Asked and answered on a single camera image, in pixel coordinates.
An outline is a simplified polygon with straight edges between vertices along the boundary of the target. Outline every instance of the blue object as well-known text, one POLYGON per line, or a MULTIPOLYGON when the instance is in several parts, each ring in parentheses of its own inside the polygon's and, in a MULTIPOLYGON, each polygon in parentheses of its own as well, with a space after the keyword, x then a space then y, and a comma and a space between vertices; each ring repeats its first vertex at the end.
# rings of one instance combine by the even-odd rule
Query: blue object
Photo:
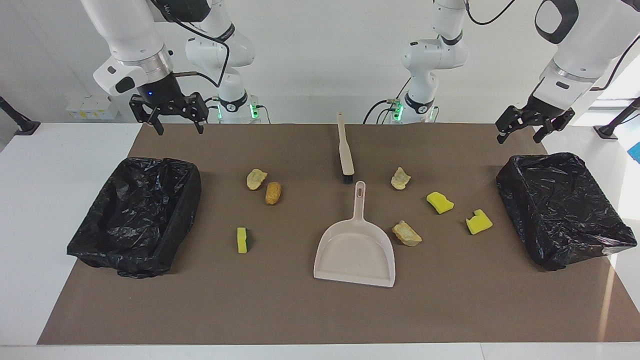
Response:
POLYGON ((640 163, 640 142, 629 149, 628 153, 634 160, 640 163))

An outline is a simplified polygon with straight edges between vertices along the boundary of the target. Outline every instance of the white table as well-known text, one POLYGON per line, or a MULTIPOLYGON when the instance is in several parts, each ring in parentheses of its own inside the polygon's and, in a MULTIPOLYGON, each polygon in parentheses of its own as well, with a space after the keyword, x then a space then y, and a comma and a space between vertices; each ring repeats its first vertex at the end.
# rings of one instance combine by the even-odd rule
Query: white table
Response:
MULTIPOLYGON (((453 343, 277 346, 35 346, 75 258, 66 246, 140 129, 137 124, 42 124, 0 152, 0 359, 633 359, 640 343, 453 343)), ((614 205, 627 166, 617 143, 588 128, 550 136, 549 152, 572 151, 614 205), (606 154, 610 158, 602 160, 606 154)), ((629 220, 636 234, 640 221, 629 220)), ((621 253, 618 273, 640 305, 640 249, 621 253)))

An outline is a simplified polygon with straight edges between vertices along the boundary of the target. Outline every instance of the brush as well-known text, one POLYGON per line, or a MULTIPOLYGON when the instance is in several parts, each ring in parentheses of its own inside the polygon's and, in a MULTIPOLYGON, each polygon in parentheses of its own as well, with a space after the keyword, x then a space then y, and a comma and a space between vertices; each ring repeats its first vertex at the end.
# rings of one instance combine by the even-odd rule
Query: brush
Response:
POLYGON ((344 120, 342 113, 338 113, 338 135, 340 136, 340 164, 342 165, 342 182, 345 184, 353 184, 353 159, 351 158, 351 149, 347 143, 347 134, 344 131, 344 120))

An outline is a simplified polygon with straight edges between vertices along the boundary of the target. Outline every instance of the white wall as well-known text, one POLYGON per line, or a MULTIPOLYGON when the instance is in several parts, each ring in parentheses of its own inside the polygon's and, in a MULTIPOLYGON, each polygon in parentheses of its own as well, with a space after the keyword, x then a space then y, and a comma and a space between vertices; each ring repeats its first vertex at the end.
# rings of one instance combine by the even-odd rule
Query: white wall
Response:
MULTIPOLYGON (((0 94, 34 119, 73 121, 64 111, 68 97, 102 93, 92 73, 109 55, 106 43, 79 0, 3 2, 9 6, 0 12, 0 94)), ((485 27, 466 22, 468 63, 438 72, 439 121, 494 122, 506 106, 526 102, 556 49, 535 31, 539 4, 517 1, 485 27)), ((472 11, 489 19, 504 5, 477 2, 472 11)), ((228 0, 228 8, 257 48, 255 63, 240 69, 246 86, 274 122, 329 122, 338 111, 362 121, 370 105, 395 96, 408 78, 400 62, 405 44, 435 37, 428 0, 228 0)), ((184 55, 191 35, 174 24, 157 27, 175 51, 175 70, 195 69, 184 55)), ((215 91, 202 79, 180 83, 185 93, 215 91)), ((576 110, 584 111, 596 96, 581 100, 576 110)), ((119 121, 133 121, 128 97, 116 100, 124 114, 119 121)))

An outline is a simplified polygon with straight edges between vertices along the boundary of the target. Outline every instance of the dustpan handle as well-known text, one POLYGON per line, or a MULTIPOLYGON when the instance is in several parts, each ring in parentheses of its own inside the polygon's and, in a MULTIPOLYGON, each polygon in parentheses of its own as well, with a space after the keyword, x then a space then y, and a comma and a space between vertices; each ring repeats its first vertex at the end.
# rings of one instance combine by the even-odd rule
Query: dustpan handle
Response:
POLYGON ((353 219, 364 220, 364 193, 367 185, 364 181, 356 183, 355 200, 353 201, 353 219))

